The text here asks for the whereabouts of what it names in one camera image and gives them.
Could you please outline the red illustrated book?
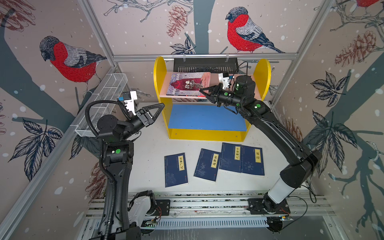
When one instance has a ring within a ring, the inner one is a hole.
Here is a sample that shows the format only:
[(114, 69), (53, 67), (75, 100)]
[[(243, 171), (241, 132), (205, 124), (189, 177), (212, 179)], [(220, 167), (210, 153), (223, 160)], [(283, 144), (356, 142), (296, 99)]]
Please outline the red illustrated book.
[(172, 73), (167, 96), (183, 96), (191, 98), (203, 97), (200, 89), (209, 87), (211, 73)]

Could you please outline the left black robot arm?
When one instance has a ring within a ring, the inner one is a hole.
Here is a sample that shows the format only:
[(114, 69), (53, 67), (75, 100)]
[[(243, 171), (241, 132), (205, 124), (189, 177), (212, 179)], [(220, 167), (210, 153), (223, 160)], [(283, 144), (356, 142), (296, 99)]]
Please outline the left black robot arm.
[[(91, 108), (101, 104), (119, 106), (126, 120), (104, 115), (94, 126)], [(103, 216), (94, 240), (139, 240), (143, 235), (141, 226), (145, 216), (157, 210), (153, 191), (137, 193), (131, 201), (128, 200), (134, 163), (134, 142), (129, 138), (152, 125), (164, 108), (165, 105), (160, 103), (143, 107), (133, 114), (121, 101), (98, 100), (87, 105), (85, 118), (100, 142), (99, 167), (108, 179)]]

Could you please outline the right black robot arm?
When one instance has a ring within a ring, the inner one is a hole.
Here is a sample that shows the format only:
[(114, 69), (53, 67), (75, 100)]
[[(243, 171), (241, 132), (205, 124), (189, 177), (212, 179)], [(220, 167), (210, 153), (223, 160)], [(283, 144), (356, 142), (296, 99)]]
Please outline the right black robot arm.
[(251, 125), (261, 130), (285, 156), (288, 166), (280, 172), (280, 178), (264, 195), (263, 207), (268, 213), (275, 213), (282, 202), (307, 180), (317, 167), (322, 153), (311, 151), (300, 143), (280, 124), (272, 110), (261, 100), (255, 99), (256, 83), (250, 76), (236, 77), (232, 90), (225, 90), (223, 84), (202, 88), (203, 94), (218, 107), (233, 106)]

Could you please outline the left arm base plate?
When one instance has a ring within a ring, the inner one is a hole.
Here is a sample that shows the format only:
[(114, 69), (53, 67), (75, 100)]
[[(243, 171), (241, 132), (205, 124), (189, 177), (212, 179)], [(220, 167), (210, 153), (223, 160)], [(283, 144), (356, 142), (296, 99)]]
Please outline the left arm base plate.
[(160, 217), (160, 216), (169, 216), (171, 208), (170, 200), (156, 200), (156, 207), (153, 210), (149, 210), (146, 213), (146, 216), (149, 217)]

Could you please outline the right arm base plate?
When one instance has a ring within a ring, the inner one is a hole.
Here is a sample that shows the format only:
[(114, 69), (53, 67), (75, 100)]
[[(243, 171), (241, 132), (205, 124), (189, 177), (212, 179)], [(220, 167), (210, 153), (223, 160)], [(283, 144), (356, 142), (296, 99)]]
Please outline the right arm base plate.
[(290, 215), (291, 211), (286, 199), (281, 203), (276, 204), (272, 200), (265, 200), (261, 198), (248, 199), (247, 210), (251, 215)]

